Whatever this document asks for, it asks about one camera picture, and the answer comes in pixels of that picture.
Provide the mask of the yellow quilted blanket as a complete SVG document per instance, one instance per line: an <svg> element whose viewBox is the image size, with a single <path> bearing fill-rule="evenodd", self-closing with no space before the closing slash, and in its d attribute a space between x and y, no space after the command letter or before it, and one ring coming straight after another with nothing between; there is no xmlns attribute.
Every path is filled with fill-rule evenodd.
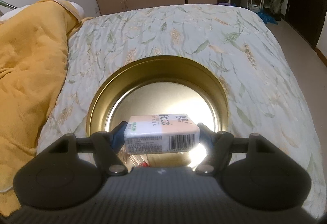
<svg viewBox="0 0 327 224"><path fill-rule="evenodd" d="M68 39L83 9L65 0L40 0L1 18L1 214L20 208L17 171L35 157L37 139L66 77Z"/></svg>

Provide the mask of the round gold green tin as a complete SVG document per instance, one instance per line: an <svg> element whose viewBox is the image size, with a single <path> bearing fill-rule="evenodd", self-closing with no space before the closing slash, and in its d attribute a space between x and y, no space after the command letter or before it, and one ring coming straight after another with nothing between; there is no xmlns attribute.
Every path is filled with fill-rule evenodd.
<svg viewBox="0 0 327 224"><path fill-rule="evenodd" d="M177 56L143 58L123 66L98 89L86 132L111 131L134 115L187 114L213 132L228 126L228 101L217 77Z"/></svg>

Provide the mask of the blue cloth on floor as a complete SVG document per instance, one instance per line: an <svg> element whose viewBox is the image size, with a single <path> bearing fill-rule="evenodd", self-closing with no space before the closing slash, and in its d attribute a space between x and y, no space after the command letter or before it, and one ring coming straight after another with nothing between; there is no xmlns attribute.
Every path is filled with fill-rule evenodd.
<svg viewBox="0 0 327 224"><path fill-rule="evenodd" d="M274 25L278 24L278 22L269 12L261 10L257 13L257 15L262 19L262 21L265 24L274 24Z"/></svg>

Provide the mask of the floral light green bedspread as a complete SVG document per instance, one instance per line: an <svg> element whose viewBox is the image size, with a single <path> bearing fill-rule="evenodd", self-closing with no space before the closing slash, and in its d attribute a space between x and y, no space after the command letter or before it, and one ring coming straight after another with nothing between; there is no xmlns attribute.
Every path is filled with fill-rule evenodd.
<svg viewBox="0 0 327 224"><path fill-rule="evenodd" d="M68 42L61 93L37 152L65 133L85 137L132 115L187 114L217 132L262 134L309 173L303 206L326 205L321 146L282 48L244 8L177 5L86 21Z"/></svg>

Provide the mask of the pink white tissue pack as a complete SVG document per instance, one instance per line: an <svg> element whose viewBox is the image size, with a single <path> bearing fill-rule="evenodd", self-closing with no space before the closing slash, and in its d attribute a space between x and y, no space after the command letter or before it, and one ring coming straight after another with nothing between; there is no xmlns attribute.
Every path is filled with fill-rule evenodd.
<svg viewBox="0 0 327 224"><path fill-rule="evenodd" d="M186 114L131 116L124 131L129 154L179 153L199 143L199 127Z"/></svg>

